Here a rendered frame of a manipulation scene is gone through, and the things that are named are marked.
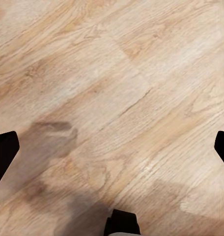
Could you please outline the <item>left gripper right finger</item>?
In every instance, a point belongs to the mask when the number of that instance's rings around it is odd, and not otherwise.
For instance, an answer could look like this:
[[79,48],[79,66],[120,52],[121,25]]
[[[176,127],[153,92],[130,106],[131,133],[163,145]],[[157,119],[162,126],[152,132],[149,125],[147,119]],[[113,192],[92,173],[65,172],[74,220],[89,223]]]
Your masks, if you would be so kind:
[[215,139],[214,148],[224,162],[224,131],[218,131]]

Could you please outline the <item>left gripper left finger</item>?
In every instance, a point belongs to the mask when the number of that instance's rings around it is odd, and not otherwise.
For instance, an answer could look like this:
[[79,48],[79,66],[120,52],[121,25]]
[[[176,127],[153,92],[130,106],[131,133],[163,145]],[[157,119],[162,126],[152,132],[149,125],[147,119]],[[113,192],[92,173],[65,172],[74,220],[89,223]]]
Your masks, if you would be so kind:
[[15,131],[0,134],[0,180],[20,149]]

